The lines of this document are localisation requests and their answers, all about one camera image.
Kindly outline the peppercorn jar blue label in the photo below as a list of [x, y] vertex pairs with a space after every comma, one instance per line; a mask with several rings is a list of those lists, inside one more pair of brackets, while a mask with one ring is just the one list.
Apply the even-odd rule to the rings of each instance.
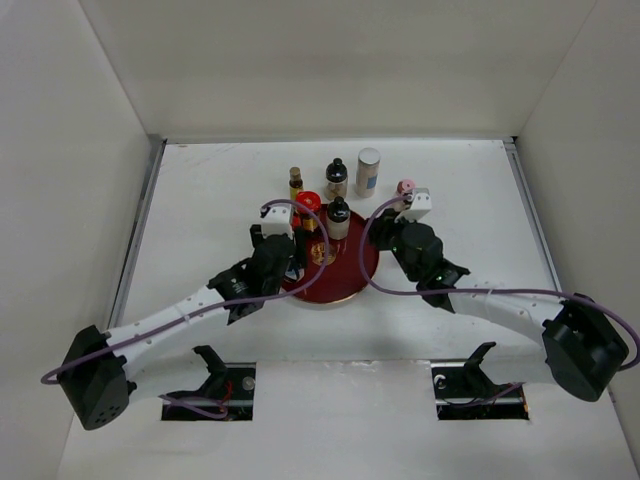
[[287, 283], [297, 283], [305, 276], [305, 268], [295, 259], [292, 259], [285, 271], [284, 281]]

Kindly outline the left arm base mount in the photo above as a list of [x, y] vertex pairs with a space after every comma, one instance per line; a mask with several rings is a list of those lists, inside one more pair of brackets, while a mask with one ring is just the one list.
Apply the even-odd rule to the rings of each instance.
[[225, 363], [210, 346], [193, 353], [206, 365], [206, 378], [194, 389], [167, 394], [180, 405], [164, 400], [162, 421], [251, 421], [253, 419], [257, 366]]

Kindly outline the peppercorn jar silver lid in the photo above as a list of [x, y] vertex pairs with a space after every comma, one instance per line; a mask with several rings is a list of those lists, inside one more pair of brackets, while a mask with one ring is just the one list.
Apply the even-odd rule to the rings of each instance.
[[356, 194], [361, 198], [371, 197], [377, 185], [381, 155], [378, 150], [367, 147], [358, 153], [356, 171]]

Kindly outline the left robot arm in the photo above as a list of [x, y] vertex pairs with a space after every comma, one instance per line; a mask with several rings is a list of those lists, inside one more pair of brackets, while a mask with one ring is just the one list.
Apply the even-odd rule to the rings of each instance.
[[56, 382], [82, 427], [96, 430], [130, 403], [160, 397], [186, 408], [211, 402], [204, 415], [221, 419], [228, 368], [210, 344], [213, 334], [276, 299], [286, 274], [306, 264], [301, 228], [264, 235], [251, 228], [253, 254], [218, 273], [195, 293], [143, 320], [105, 332], [76, 334]]

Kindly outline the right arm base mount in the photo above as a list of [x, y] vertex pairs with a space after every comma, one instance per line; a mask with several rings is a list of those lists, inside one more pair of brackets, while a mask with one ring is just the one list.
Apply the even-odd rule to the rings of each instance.
[[466, 359], [431, 363], [439, 420], [529, 420], [523, 384], [496, 384], [481, 369], [495, 347], [495, 342], [485, 342]]

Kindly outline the black-cap clear spice bottle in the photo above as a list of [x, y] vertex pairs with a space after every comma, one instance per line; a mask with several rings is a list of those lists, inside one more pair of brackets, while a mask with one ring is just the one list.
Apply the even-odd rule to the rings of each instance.
[[339, 241], [348, 235], [351, 210], [345, 199], [336, 196], [327, 206], [326, 226], [331, 239]]

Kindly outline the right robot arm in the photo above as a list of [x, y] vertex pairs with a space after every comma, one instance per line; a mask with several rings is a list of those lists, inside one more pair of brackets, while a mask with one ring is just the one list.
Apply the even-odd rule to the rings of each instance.
[[449, 261], [434, 230], [392, 208], [380, 208], [365, 225], [361, 247], [389, 251], [414, 283], [410, 296], [452, 315], [474, 317], [527, 338], [529, 350], [510, 353], [495, 341], [480, 344], [458, 368], [477, 398], [502, 387], [555, 384], [586, 402], [600, 399], [621, 371], [638, 365], [619, 331], [633, 328], [592, 298], [565, 292], [500, 288], [482, 283]]

